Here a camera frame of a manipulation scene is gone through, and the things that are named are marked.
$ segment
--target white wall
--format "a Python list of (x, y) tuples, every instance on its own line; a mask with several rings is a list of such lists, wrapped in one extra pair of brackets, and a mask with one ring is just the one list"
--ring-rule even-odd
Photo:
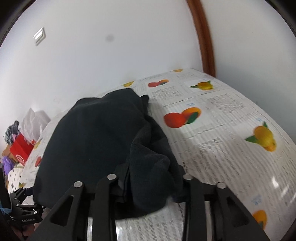
[(0, 135), (29, 107), (52, 118), (79, 98), (189, 67), (202, 70), (185, 0), (37, 0), (0, 47)]
[(217, 78), (264, 109), (296, 143), (296, 38), (265, 0), (202, 0)]

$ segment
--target dark folded garment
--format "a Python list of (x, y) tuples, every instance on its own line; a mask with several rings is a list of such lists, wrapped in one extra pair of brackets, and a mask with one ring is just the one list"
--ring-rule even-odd
[(165, 134), (147, 114), (148, 99), (127, 88), (77, 101), (45, 149), (34, 201), (52, 208), (75, 181), (92, 184), (128, 170), (123, 188), (133, 203), (146, 212), (162, 208), (182, 178)]

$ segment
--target brown wooden trim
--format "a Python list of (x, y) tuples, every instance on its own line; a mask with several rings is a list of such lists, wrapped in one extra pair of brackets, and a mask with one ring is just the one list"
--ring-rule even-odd
[(202, 55), (203, 71), (216, 77), (215, 59), (209, 26), (200, 0), (187, 0), (196, 28)]

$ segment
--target white logo on red bag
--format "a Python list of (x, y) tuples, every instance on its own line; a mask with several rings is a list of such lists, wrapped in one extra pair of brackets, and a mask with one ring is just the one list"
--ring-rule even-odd
[(19, 160), (20, 163), (25, 162), (24, 159), (19, 154), (16, 155), (16, 158)]

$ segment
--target fruit-patterned tablecloth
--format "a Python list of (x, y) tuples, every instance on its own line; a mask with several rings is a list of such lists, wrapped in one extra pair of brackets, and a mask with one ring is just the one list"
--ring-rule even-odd
[[(268, 114), (225, 83), (194, 69), (150, 76), (108, 92), (121, 88), (150, 97), (149, 114), (187, 173), (209, 184), (225, 182), (271, 241), (283, 237), (296, 218), (296, 146)], [(25, 187), (33, 186), (36, 160), (65, 113), (49, 123), (32, 151), (19, 180)], [(117, 221), (118, 240), (181, 240), (183, 210), (182, 204), (169, 202), (148, 216)]]

